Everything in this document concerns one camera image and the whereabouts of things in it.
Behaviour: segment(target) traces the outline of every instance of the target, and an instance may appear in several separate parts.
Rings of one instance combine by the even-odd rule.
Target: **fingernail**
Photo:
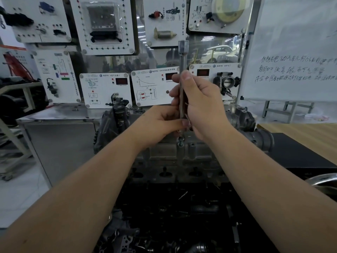
[[[191,126],[191,123],[187,119],[183,119],[182,123],[183,123],[183,126],[186,127],[186,128]]]
[[[183,80],[188,80],[188,79],[191,79],[192,78],[192,75],[191,73],[188,71],[188,70],[185,70],[181,73],[181,78]]]

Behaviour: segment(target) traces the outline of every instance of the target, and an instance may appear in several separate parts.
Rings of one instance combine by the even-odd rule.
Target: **forearm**
[[[280,252],[336,251],[337,203],[273,161],[234,128],[209,146]]]
[[[19,217],[0,251],[91,252],[137,154],[126,134],[118,136]]]

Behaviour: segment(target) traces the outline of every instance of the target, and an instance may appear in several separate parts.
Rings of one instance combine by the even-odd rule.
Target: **whiteboard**
[[[241,99],[337,101],[337,0],[263,0]]]

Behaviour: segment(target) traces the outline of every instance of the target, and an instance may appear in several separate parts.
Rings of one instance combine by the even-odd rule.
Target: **wooden table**
[[[337,124],[262,123],[271,133],[284,133],[300,144],[337,165]]]

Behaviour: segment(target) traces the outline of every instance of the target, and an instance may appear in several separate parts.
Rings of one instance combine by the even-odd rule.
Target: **hand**
[[[177,119],[179,112],[175,106],[153,106],[142,114],[126,131],[139,150],[157,144],[167,134],[187,128],[186,119]]]
[[[179,83],[180,75],[174,74],[172,80]],[[217,133],[222,133],[225,127],[230,126],[220,89],[205,79],[192,76],[188,71],[182,72],[181,80],[188,98],[187,115],[193,130],[200,140],[208,143],[217,136]],[[174,97],[171,105],[178,106],[179,85],[170,91],[170,96]]]

